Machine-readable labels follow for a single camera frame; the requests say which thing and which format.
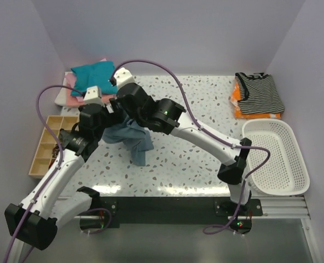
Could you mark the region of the grey-blue t-shirt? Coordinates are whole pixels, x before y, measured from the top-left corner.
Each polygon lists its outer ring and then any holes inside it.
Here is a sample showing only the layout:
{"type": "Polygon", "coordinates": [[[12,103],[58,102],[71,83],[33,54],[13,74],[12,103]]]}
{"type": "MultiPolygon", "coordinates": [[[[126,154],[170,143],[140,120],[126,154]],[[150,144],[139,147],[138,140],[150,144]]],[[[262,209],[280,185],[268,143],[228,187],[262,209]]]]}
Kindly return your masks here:
{"type": "Polygon", "coordinates": [[[122,142],[131,153],[133,164],[140,167],[146,165],[146,152],[154,149],[149,131],[139,126],[126,112],[123,112],[121,123],[104,130],[102,139],[108,144],[122,142]]]}

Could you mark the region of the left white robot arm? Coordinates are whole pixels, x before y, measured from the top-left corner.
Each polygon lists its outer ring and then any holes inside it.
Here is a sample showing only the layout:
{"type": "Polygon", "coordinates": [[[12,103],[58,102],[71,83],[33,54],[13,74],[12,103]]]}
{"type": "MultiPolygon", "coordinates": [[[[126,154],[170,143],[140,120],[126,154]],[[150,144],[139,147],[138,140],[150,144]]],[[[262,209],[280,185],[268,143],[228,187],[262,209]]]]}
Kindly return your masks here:
{"type": "Polygon", "coordinates": [[[79,112],[79,121],[71,130],[60,129],[57,159],[43,179],[20,204],[10,204],[4,212],[10,235],[39,250],[46,249],[57,234],[60,219],[50,214],[58,196],[98,148],[104,130],[124,119],[115,99],[104,106],[80,106],[79,112]]]}

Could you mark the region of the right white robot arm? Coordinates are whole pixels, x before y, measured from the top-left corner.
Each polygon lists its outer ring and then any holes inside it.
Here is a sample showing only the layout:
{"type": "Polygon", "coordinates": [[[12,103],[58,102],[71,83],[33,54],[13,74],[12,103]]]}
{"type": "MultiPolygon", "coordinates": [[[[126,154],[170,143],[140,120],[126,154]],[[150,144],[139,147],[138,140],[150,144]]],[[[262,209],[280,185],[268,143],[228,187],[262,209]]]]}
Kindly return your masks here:
{"type": "Polygon", "coordinates": [[[140,126],[155,133],[183,139],[208,152],[221,163],[217,177],[226,183],[233,203],[246,209],[251,191],[244,183],[249,139],[232,139],[202,122],[171,99],[153,100],[136,83],[123,84],[116,94],[120,106],[140,126]]]}

